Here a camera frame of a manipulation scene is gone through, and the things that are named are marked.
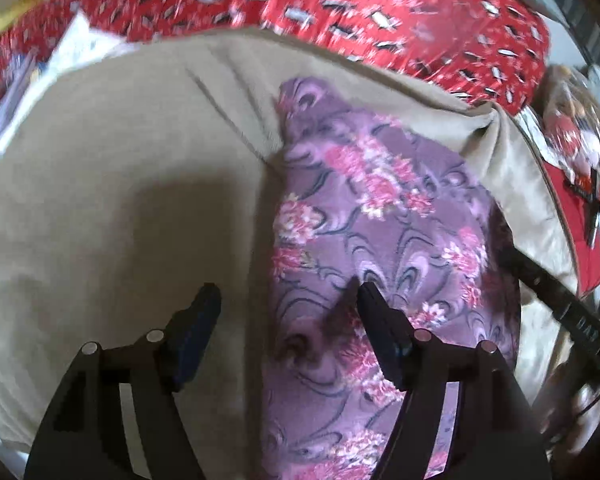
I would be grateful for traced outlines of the person right hand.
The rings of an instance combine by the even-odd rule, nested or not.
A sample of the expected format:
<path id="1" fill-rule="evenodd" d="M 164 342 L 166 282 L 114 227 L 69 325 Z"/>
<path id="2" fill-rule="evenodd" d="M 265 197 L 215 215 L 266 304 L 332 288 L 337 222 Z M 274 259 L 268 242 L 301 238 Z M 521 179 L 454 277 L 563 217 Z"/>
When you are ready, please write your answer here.
<path id="1" fill-rule="evenodd" d="M 600 385 L 585 381 L 585 369 L 572 354 L 552 371 L 533 403 L 548 456 L 562 467 L 584 450 L 600 424 Z"/>

